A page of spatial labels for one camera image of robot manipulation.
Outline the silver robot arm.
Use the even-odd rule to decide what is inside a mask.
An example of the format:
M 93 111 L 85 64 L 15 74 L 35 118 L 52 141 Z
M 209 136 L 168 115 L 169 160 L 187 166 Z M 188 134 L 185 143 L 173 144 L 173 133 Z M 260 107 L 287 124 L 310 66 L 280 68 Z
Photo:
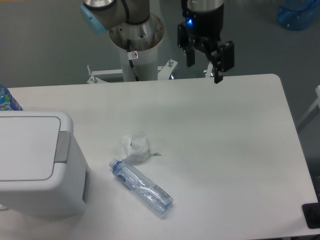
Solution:
M 187 67 L 195 64 L 195 51 L 209 61 L 206 71 L 218 84 L 235 66 L 235 45 L 223 43 L 224 1 L 182 0 L 184 21 L 177 26 L 177 46 L 183 50 Z M 148 0 L 84 0 L 80 12 L 96 33 L 109 32 L 119 50 L 123 79 L 142 82 L 169 79 L 176 62 L 158 69 L 158 47 L 164 38 L 162 20 L 151 13 Z

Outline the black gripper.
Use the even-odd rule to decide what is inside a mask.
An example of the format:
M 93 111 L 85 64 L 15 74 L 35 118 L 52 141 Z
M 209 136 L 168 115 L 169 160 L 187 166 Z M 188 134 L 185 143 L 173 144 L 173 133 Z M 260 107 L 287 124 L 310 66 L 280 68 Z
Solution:
M 185 21 L 177 26 L 177 46 L 183 49 L 186 66 L 195 64 L 195 44 L 208 47 L 211 56 L 214 83 L 220 83 L 224 73 L 235 66 L 235 44 L 221 41 L 224 21 L 223 0 L 182 0 L 182 16 Z

